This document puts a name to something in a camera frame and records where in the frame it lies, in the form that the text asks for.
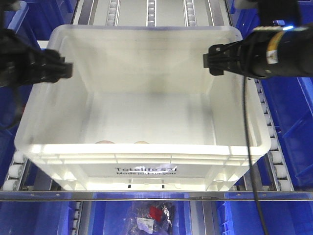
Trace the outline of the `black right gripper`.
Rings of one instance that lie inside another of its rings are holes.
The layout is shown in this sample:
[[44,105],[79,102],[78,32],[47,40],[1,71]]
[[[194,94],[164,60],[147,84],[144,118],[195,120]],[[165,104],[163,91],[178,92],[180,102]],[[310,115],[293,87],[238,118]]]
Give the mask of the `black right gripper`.
[[280,76],[278,64],[269,64],[267,59],[270,40],[280,31],[254,31],[245,39],[229,44],[217,44],[204,54],[203,67],[211,75],[223,75],[229,71],[256,79]]

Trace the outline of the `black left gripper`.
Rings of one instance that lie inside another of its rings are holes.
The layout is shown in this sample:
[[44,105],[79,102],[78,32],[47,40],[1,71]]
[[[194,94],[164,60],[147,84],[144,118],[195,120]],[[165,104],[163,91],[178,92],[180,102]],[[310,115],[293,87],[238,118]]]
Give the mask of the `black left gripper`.
[[13,30],[0,30],[0,86],[19,87],[37,83],[55,83],[71,78],[73,63],[59,52],[35,49],[25,44]]

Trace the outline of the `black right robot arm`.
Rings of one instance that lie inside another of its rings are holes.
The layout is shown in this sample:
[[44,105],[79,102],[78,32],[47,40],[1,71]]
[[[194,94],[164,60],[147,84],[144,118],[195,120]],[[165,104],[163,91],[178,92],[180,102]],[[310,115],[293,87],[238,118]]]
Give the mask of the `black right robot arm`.
[[257,9],[260,24],[243,40],[212,45],[203,66],[213,76],[225,71],[255,78],[311,77],[313,25],[303,24],[296,0],[236,0],[237,9]]

